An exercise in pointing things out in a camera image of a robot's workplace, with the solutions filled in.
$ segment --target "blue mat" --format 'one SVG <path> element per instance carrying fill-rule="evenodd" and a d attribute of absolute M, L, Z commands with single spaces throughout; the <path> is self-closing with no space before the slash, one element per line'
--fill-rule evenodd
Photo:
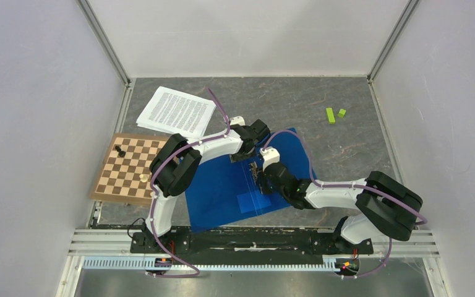
<path fill-rule="evenodd" d="M 297 178 L 310 178 L 309 161 L 299 140 L 288 133 L 278 134 L 270 145 L 276 148 L 280 161 Z M 205 162 L 197 169 L 186 191 L 192 232 L 252 218 L 289 207 L 279 194 L 263 195 L 255 185 L 249 164 L 263 164 L 257 156 L 231 163 L 229 156 Z"/>

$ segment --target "white document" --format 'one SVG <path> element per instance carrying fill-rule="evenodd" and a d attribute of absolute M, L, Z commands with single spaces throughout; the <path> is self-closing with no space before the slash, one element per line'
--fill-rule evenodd
<path fill-rule="evenodd" d="M 184 137 L 202 137 L 216 104 L 170 88 L 159 87 L 137 118 L 139 127 Z"/>

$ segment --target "small green cube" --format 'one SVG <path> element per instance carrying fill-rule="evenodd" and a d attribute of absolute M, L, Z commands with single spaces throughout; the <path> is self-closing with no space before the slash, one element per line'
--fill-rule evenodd
<path fill-rule="evenodd" d="M 328 117 L 329 124 L 336 123 L 336 119 L 334 118 L 334 112 L 332 111 L 332 107 L 327 107 L 327 117 Z"/>
<path fill-rule="evenodd" d="M 346 110 L 340 109 L 340 112 L 338 113 L 338 116 L 339 116 L 340 118 L 342 118 L 342 117 L 345 116 L 345 113 L 346 113 L 346 112 L 347 112 Z"/>

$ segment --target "chessboard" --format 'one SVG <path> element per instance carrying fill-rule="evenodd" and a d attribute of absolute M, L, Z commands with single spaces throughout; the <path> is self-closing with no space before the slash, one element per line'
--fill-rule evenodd
<path fill-rule="evenodd" d="M 167 140 L 168 137 L 160 136 L 114 134 L 90 198 L 149 206 L 152 202 L 149 167 Z"/>

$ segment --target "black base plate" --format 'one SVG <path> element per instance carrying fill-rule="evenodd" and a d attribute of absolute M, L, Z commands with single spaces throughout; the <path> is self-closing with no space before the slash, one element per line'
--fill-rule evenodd
<path fill-rule="evenodd" d="M 322 228 L 220 227 L 191 233 L 187 226 L 175 226 L 162 242 L 169 250 L 173 242 L 176 254 L 198 265 L 323 264 L 323 255 L 338 254 L 330 246 L 332 236 Z M 131 253 L 162 252 L 143 233 L 134 233 L 133 240 Z M 264 250 L 246 250 L 254 246 Z M 368 239 L 340 254 L 351 255 L 354 248 L 358 254 L 374 253 Z"/>

